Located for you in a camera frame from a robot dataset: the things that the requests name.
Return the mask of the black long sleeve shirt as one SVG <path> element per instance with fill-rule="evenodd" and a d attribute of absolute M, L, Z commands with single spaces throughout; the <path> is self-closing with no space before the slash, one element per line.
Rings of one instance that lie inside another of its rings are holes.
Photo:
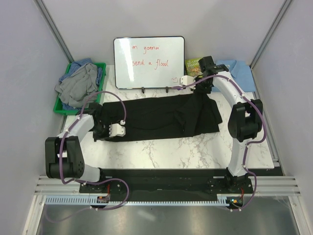
<path fill-rule="evenodd" d="M 216 101 L 206 94 L 180 94 L 104 103 L 105 125 L 126 118 L 126 134 L 109 141 L 146 141 L 193 137 L 219 132 L 222 117 Z"/>

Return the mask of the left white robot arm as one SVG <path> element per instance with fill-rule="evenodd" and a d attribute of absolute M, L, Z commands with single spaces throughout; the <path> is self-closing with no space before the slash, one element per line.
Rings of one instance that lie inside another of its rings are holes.
<path fill-rule="evenodd" d="M 110 120 L 105 117 L 104 108 L 92 103 L 83 115 L 77 113 L 75 125 L 56 137 L 45 140 L 45 170 L 50 179 L 61 179 L 60 165 L 64 181 L 71 179 L 90 182 L 96 192 L 107 188 L 107 180 L 100 176 L 100 169 L 85 164 L 80 142 L 88 132 L 92 132 L 94 141 L 109 138 Z"/>

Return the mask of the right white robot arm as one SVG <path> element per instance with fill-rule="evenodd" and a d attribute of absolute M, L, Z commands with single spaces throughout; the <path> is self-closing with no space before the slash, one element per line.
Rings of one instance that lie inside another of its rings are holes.
<path fill-rule="evenodd" d="M 216 87 L 231 107 L 228 131 L 233 138 L 231 160 L 227 167 L 230 177 L 224 180 L 224 187 L 234 193 L 242 186 L 239 177 L 249 173 L 247 168 L 249 148 L 252 144 L 262 143 L 267 136 L 263 118 L 263 104 L 259 99 L 252 99 L 232 78 L 229 69 L 216 65 L 211 56 L 199 60 L 202 79 L 199 85 L 211 90 Z"/>

